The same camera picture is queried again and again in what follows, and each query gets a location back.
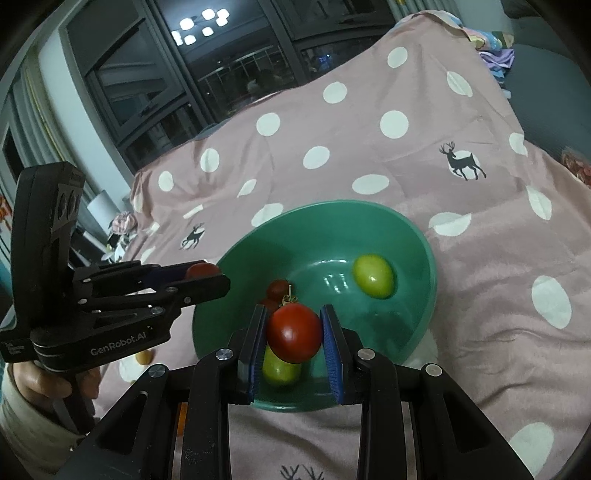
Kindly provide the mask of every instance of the curtain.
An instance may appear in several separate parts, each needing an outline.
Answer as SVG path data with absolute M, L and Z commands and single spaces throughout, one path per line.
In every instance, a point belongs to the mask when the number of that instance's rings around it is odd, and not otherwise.
M 51 110 L 34 48 L 25 57 L 7 101 L 13 103 L 16 112 L 13 137 L 25 167 L 58 161 L 68 161 L 76 165 L 76 159 Z M 95 237 L 105 240 L 104 231 L 88 211 L 88 204 L 96 194 L 96 187 L 87 178 L 78 223 Z

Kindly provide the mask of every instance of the green tomato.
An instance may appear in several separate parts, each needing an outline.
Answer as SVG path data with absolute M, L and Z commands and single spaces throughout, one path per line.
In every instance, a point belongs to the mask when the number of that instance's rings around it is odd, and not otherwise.
M 353 278 L 364 293 L 387 299 L 394 292 L 394 272 L 383 257 L 361 255 L 353 263 Z
M 284 387 L 296 383 L 300 379 L 301 364 L 284 362 L 267 345 L 265 359 L 262 363 L 262 374 L 269 385 Z

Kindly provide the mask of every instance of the metal bolt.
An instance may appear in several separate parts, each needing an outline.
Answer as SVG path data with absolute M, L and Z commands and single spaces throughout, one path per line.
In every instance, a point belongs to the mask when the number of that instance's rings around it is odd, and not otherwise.
M 148 375 L 152 378 L 162 377 L 166 373 L 166 367 L 164 365 L 152 365 L 148 370 Z
M 427 372 L 432 377 L 438 377 L 439 375 L 441 375 L 443 373 L 443 370 L 441 370 L 441 367 L 439 365 L 429 364 L 429 365 L 427 365 L 425 372 Z
M 371 348 L 362 348 L 357 352 L 357 356 L 361 360 L 371 360 L 375 357 L 375 352 Z
M 220 348 L 216 352 L 216 358 L 218 360 L 230 360 L 234 356 L 234 352 L 232 352 L 229 348 Z

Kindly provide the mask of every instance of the wall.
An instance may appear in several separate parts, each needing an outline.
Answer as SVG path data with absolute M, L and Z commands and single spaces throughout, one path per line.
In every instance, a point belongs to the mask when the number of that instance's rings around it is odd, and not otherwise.
M 111 151 L 108 150 L 106 142 L 109 139 L 104 139 L 104 135 L 101 138 L 89 116 L 74 82 L 74 77 L 80 77 L 80 74 L 70 71 L 59 28 L 51 33 L 39 50 L 39 66 L 56 120 L 79 167 L 98 189 L 105 190 L 114 204 L 123 209 L 123 198 L 129 194 L 129 183 L 115 165 L 113 155 L 119 156 L 121 162 L 123 160 L 112 143 Z

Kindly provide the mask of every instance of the bed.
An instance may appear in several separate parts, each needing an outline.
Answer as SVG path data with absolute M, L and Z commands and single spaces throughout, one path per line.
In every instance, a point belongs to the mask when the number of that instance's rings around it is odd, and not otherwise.
M 216 262 L 268 219 L 342 198 L 404 214 L 436 256 L 436 311 L 407 365 L 442 365 L 532 474 L 552 478 L 591 421 L 590 192 L 524 141 L 466 35 L 435 13 L 141 170 L 126 259 Z M 195 363 L 192 314 L 153 362 Z M 108 365 L 98 413 L 145 368 Z M 235 407 L 234 478 L 353 479 L 359 422 L 356 407 Z

